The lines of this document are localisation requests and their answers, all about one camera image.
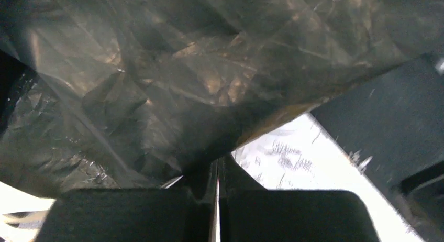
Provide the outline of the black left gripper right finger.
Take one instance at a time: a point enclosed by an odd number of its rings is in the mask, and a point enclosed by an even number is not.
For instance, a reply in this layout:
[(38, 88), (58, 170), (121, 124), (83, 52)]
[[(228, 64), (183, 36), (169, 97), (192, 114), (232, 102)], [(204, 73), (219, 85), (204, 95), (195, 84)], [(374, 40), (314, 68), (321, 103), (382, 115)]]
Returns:
[(222, 241), (378, 241), (362, 200), (344, 190), (268, 190), (231, 155), (218, 159)]

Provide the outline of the cream satin ribbon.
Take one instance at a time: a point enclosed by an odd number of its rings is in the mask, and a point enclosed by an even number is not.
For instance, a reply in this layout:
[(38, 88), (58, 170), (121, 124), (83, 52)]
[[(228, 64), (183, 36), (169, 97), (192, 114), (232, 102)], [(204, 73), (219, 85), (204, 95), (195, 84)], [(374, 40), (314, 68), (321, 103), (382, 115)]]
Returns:
[(47, 215), (48, 210), (1, 214), (1, 230), (40, 229)]

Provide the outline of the black wrapping paper sheet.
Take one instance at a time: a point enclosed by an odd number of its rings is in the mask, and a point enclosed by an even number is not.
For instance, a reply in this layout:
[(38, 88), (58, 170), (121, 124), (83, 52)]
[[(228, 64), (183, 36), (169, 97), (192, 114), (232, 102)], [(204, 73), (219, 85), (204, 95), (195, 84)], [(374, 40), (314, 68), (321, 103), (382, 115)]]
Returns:
[(1, 0), (1, 167), (156, 187), (443, 44), (443, 0)]

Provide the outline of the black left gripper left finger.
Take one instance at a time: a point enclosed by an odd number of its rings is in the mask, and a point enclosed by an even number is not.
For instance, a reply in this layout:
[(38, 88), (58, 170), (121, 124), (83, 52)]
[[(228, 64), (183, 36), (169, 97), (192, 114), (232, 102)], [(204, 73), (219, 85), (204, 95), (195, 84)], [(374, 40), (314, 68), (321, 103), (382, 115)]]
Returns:
[(212, 241), (217, 164), (167, 189), (79, 189), (59, 197), (37, 241)]

